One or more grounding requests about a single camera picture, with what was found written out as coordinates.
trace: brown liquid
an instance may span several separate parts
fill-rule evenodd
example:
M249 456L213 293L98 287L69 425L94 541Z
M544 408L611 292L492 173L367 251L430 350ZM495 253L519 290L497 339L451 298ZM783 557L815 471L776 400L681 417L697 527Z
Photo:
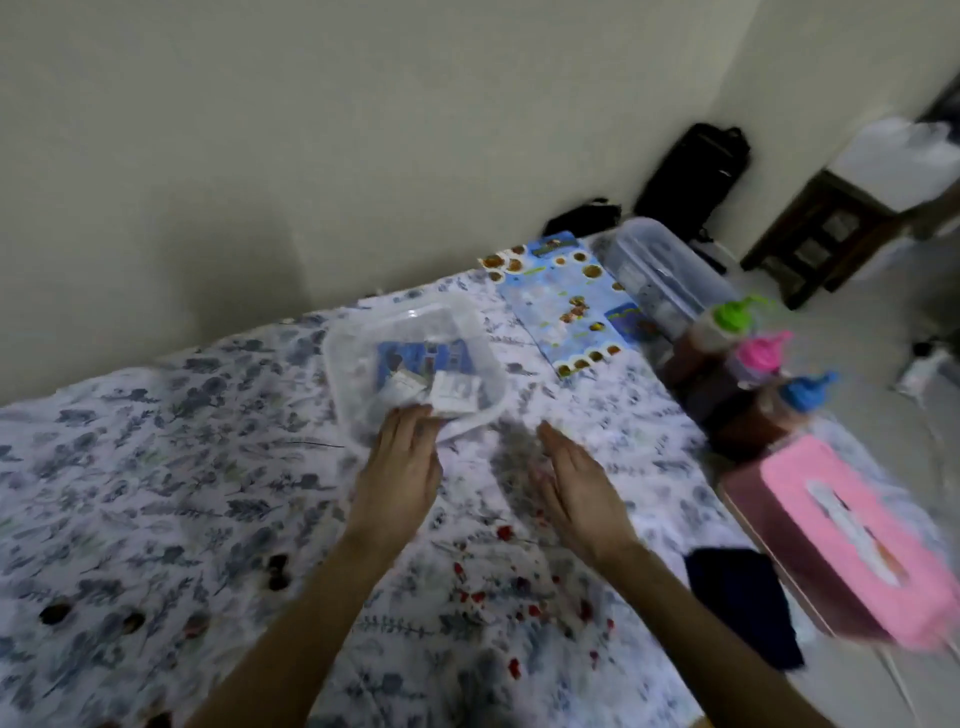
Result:
M702 374L707 368L723 361L726 352L720 354L703 353L693 346L689 329L673 345L673 356L660 370L660 379L670 389L681 389Z
M759 403L760 397L757 397L750 409L734 417L710 438L717 452L731 460L754 460L790 434L789 429L767 418L760 411Z
M702 425L717 407L742 391L739 379L721 365L694 385L684 400L684 409L693 422Z

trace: forearm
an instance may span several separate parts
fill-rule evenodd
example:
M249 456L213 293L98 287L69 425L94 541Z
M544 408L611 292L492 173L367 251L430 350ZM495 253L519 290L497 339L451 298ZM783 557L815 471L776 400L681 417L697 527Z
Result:
M189 728L301 728L364 600L389 566L360 544L338 543Z
M658 639L716 728L831 725L656 554L637 544L601 571Z

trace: pink bottle cap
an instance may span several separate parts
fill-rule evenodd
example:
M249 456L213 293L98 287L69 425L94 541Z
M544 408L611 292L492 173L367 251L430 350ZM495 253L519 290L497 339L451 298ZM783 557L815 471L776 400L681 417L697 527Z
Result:
M743 366L755 372L775 372L783 364L783 345L793 333L783 331L774 336L747 339L736 350L736 358Z

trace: bottle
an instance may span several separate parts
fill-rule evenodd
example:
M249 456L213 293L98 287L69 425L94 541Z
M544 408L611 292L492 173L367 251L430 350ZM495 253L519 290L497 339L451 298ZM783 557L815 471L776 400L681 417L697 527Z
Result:
M798 376L767 384L751 407L726 423L713 436L714 448L734 460L752 460L765 449L806 425L827 401L835 372L819 378Z
M754 318L747 309L760 300L748 296L704 311L674 344L673 355L660 370L663 383L670 389L682 388L722 359L750 334Z
M684 401L686 414L703 425L729 400L766 383L780 370L783 344L792 336L784 331L742 342L723 364L693 385Z

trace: black backpack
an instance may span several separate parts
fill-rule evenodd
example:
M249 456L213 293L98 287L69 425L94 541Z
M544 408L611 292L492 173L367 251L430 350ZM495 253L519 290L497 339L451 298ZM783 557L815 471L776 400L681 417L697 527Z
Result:
M750 162L737 127L694 124L660 163L634 214L660 220L684 242L694 239Z

